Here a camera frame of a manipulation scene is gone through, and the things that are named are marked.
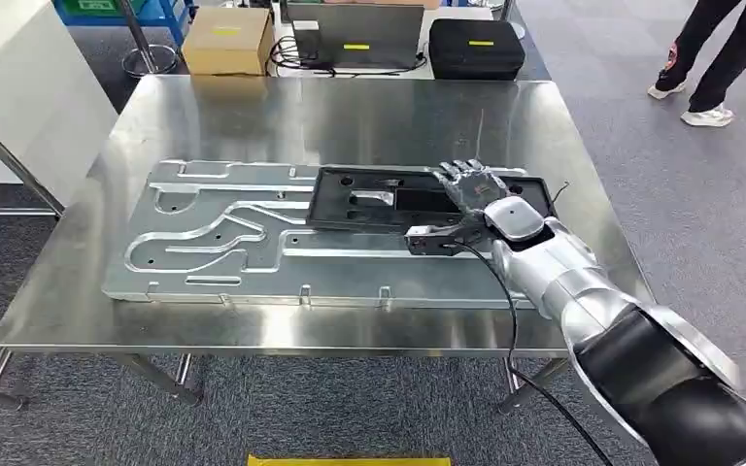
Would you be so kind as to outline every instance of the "laptop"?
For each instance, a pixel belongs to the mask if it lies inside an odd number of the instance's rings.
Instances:
[[[424,6],[287,2],[299,57],[332,68],[416,65]]]

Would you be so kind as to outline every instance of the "blue shelf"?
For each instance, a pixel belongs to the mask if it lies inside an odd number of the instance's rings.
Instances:
[[[64,8],[61,0],[52,0],[55,10],[61,21],[67,26],[116,26],[126,27],[127,21],[124,17],[90,17],[82,15],[70,15]],[[166,15],[162,9],[162,3],[171,7],[170,15]],[[175,16],[176,5],[182,5],[182,11]],[[192,2],[184,0],[148,0],[137,15],[142,27],[168,27],[173,34],[173,39],[180,45],[184,41],[181,32],[184,23],[189,18]]]

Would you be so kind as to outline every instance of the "black tray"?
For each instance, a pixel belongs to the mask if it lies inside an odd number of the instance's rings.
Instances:
[[[500,177],[542,216],[556,216],[545,181]],[[416,225],[452,225],[461,213],[428,172],[322,167],[307,224],[313,228],[405,233]]]

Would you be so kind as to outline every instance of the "black case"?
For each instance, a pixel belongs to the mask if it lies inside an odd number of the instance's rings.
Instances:
[[[512,81],[525,63],[516,31],[505,21],[436,19],[428,47],[437,80]]]

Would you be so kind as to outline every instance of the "white sneaker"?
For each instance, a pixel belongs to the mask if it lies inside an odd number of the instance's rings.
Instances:
[[[719,104],[719,107],[706,112],[684,112],[682,120],[690,126],[711,126],[721,128],[727,126],[733,121],[733,112],[725,108],[725,104]]]
[[[667,97],[670,94],[675,94],[677,92],[682,92],[685,90],[685,82],[682,82],[681,84],[677,85],[676,87],[670,89],[670,90],[658,90],[656,89],[656,85],[652,85],[648,87],[648,95],[651,97],[662,100],[663,98]]]

